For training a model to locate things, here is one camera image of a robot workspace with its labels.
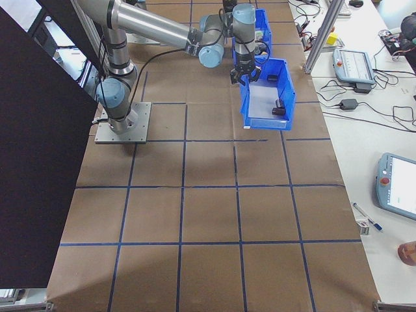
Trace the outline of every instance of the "power adapter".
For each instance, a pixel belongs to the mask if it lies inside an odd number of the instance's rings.
[[[357,106],[358,102],[356,99],[343,99],[339,104],[339,108],[343,111],[353,111]]]

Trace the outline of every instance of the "brown table surface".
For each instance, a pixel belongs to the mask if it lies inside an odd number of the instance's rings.
[[[222,6],[161,2],[148,9],[186,24]],[[95,145],[91,131],[47,288],[58,312],[371,311],[378,294],[289,4],[252,2],[289,65],[292,131],[242,128],[229,49],[215,69],[183,53],[151,63],[136,95],[153,102],[149,142]],[[172,48],[129,49],[140,65]]]

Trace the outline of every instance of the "black cable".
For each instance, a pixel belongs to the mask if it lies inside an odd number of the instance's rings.
[[[323,102],[319,101],[320,104],[324,105],[327,109],[333,109],[334,107],[339,108],[341,104],[335,104],[335,105],[325,105]]]
[[[290,4],[290,5],[292,5],[292,6],[294,6],[295,8],[296,8],[296,12],[297,13],[299,13],[299,14],[301,14],[301,16],[305,16],[305,17],[308,17],[308,16],[312,16],[312,17],[317,17],[318,15],[319,15],[319,13],[320,13],[320,11],[321,11],[321,9],[322,9],[322,7],[319,5],[319,4],[314,4],[314,3],[300,3],[299,5],[296,5],[296,4],[294,4],[294,3],[292,3],[292,2],[290,2],[289,0],[287,0],[287,2]],[[316,7],[316,8],[318,8],[318,12],[317,13],[315,13],[315,14],[308,14],[308,13],[306,13],[306,11],[303,9],[303,8],[301,8],[301,6],[305,6],[305,5],[311,5],[311,6],[313,6],[313,7]]]
[[[78,76],[78,78],[76,78],[76,82],[78,82],[79,83],[79,81],[81,80],[81,78],[83,77],[83,75],[85,74],[85,70],[86,70],[86,67],[88,66],[88,61],[87,60],[85,60],[84,61],[84,66],[83,66],[83,68],[82,68],[82,70],[81,70],[81,73],[79,74],[79,76]]]
[[[258,60],[256,60],[256,59],[254,58],[254,60],[255,60],[255,62],[256,62],[256,63],[258,63],[259,65],[264,65],[264,64],[266,64],[266,63],[268,62],[268,60],[270,59],[270,54],[271,54],[270,47],[269,47],[269,46],[268,46],[268,44],[267,44],[266,42],[264,42],[264,41],[261,41],[261,40],[256,40],[255,42],[261,42],[262,44],[265,44],[265,45],[266,45],[266,48],[267,48],[267,58],[266,58],[266,60],[265,60],[265,61],[263,61],[263,62],[259,62]]]
[[[411,73],[410,71],[400,71],[400,70],[378,70],[377,68],[372,69],[374,72],[382,72],[382,73],[407,73],[409,75],[416,76],[416,73]]]
[[[214,46],[215,44],[217,44],[221,37],[224,35],[224,30],[226,30],[228,28],[228,26],[226,25],[226,19],[221,17],[221,11],[224,12],[223,8],[220,8],[220,10],[218,11],[218,17],[220,18],[221,24],[222,24],[222,29],[209,29],[208,31],[218,31],[220,33],[220,35],[218,36],[218,38],[211,44],[204,44],[201,45],[201,47],[210,47],[210,46]]]
[[[386,84],[387,85],[389,85],[389,86],[395,86],[395,85],[397,85],[398,84],[398,77],[396,76],[396,75],[393,75],[393,74],[391,74],[391,73],[384,73],[384,72],[382,72],[382,71],[377,71],[381,76],[383,76],[383,77],[385,77],[387,80],[386,80]],[[393,77],[393,78],[395,78],[396,79],[396,82],[395,83],[390,83],[390,77]]]
[[[378,110],[376,110],[374,107],[372,107],[370,104],[368,104],[367,102],[359,102],[358,105],[360,104],[365,104],[366,106],[370,107],[370,109],[372,109],[374,112],[376,112],[377,114],[380,114],[382,116],[386,116],[386,117],[392,117],[392,118],[396,118],[397,120],[400,120],[402,122],[413,122],[415,120],[414,118],[414,113],[413,113],[413,109],[410,106],[393,106],[393,114],[385,114],[383,112],[380,112]],[[402,119],[400,117],[397,117],[395,115],[395,109],[410,109],[411,110],[411,119],[407,120],[407,119]]]
[[[133,91],[133,95],[131,96],[131,100],[130,100],[130,104],[129,104],[129,109],[127,110],[127,112],[126,112],[126,114],[124,115],[124,117],[123,117],[121,120],[118,120],[119,122],[122,122],[123,120],[125,120],[125,119],[127,118],[127,115],[128,115],[128,114],[129,114],[129,112],[130,112],[130,108],[131,108],[131,105],[133,104],[133,100],[134,100],[134,98],[135,98],[135,96],[136,96],[136,91],[137,91],[138,83],[139,83],[139,81],[140,81],[140,78],[142,77],[142,74],[143,74],[144,68],[145,68],[145,67],[146,67],[146,66],[147,66],[147,65],[148,65],[151,61],[153,61],[154,59],[156,59],[156,58],[158,58],[158,57],[161,57],[161,56],[163,56],[163,55],[170,54],[170,53],[180,52],[180,51],[184,51],[184,49],[170,50],[170,51],[166,51],[166,52],[162,52],[162,53],[156,54],[156,55],[152,56],[151,58],[149,58],[149,59],[146,61],[146,63],[144,63],[144,64],[143,64],[142,68],[140,69],[140,71],[139,71],[139,73],[138,73],[138,75],[137,75],[136,85],[135,85],[135,89],[134,89],[134,91]]]
[[[384,49],[384,45],[382,46],[382,48],[379,50],[379,52],[377,52],[376,54],[374,54],[374,56],[373,56],[373,59],[374,59],[374,67],[375,68],[377,68],[377,59],[376,59],[376,56],[377,56],[377,54],[378,53],[380,53],[381,51],[383,51],[383,49]]]
[[[91,122],[91,124],[92,125],[97,125],[97,124],[99,124],[100,122],[107,122],[109,119],[108,118],[98,118],[98,119],[94,119],[92,122]]]
[[[78,49],[76,45],[58,45],[57,49]]]
[[[327,99],[327,98],[325,98],[321,93],[319,93],[319,92],[317,92],[317,94],[318,95],[320,95],[325,101],[331,101],[331,100],[333,100],[334,98],[336,98],[337,96],[339,96],[339,95],[341,95],[341,94],[344,94],[344,93],[346,93],[346,91],[348,90],[347,88],[351,88],[351,90],[353,90],[354,88],[353,87],[351,87],[351,86],[344,86],[344,85],[341,85],[341,84],[339,84],[337,81],[335,81],[335,80],[329,80],[322,88],[321,88],[321,90],[322,89],[325,89],[325,88],[332,88],[332,87],[337,87],[337,88],[341,88],[341,89],[343,89],[343,91],[342,92],[338,92],[337,94],[335,94],[334,96],[332,96],[331,98],[329,98],[329,99]]]
[[[385,124],[379,123],[379,122],[372,122],[372,121],[366,120],[366,119],[359,119],[359,118],[354,118],[354,117],[349,117],[349,116],[343,116],[343,115],[340,115],[340,114],[333,114],[331,112],[323,112],[323,113],[327,114],[327,115],[331,115],[331,116],[341,117],[341,118],[344,118],[344,119],[356,120],[356,121],[359,121],[359,122],[368,122],[370,124],[372,123],[374,125],[380,125],[382,127],[386,127],[386,128],[390,128],[390,129],[394,129],[394,130],[398,130],[398,131],[416,133],[416,130],[396,128],[396,127],[392,127],[390,125],[385,125]]]

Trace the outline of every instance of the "orange object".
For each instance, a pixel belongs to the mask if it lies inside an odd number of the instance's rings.
[[[416,266],[416,240],[401,244],[397,249],[397,254],[405,264]]]

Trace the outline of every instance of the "small black object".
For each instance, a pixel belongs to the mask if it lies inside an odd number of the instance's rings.
[[[368,83],[356,83],[356,86],[354,87],[354,92],[356,93],[368,94],[371,90],[371,84]]]
[[[364,2],[362,0],[350,0],[350,2],[348,2],[348,4],[352,7],[355,8],[361,8],[364,4]]]
[[[267,76],[267,81],[274,82],[274,81],[277,81],[277,80],[278,80],[277,75],[268,75]]]
[[[286,114],[286,108],[282,100],[276,100],[276,107],[272,109],[272,114],[278,116],[284,116]]]
[[[353,111],[357,106],[358,102],[356,99],[343,99],[339,104],[339,108],[343,111]]]

